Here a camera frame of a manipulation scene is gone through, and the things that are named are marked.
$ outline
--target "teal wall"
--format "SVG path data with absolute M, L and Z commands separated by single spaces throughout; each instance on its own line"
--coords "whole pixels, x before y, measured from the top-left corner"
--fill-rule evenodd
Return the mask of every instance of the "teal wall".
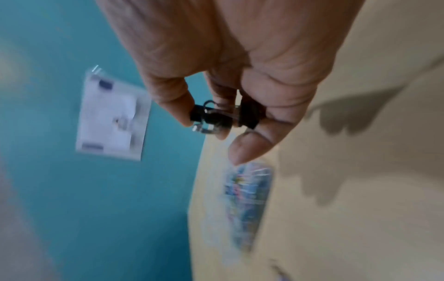
M 4 1 L 0 159 L 67 281 L 190 280 L 186 210 L 203 144 L 153 105 L 142 162 L 74 152 L 83 75 L 142 85 L 92 0 Z M 188 79 L 196 101 L 201 75 Z

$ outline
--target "skin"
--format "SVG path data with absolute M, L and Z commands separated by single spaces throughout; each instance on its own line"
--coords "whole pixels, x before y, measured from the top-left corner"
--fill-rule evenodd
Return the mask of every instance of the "skin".
M 191 125 L 194 106 L 184 77 L 200 71 L 221 106 L 240 90 L 266 107 L 267 118 L 230 145 L 237 165 L 301 121 L 364 0 L 96 1 L 153 99 L 181 124 Z

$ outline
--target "hand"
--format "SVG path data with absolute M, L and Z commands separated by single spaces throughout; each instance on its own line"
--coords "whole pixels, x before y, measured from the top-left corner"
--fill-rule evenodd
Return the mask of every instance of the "hand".
M 183 125 L 194 106 L 184 77 L 200 71 L 216 103 L 233 105 L 240 90 L 266 107 L 231 144 L 233 164 L 268 152 L 300 122 L 363 1 L 97 0 L 153 99 Z

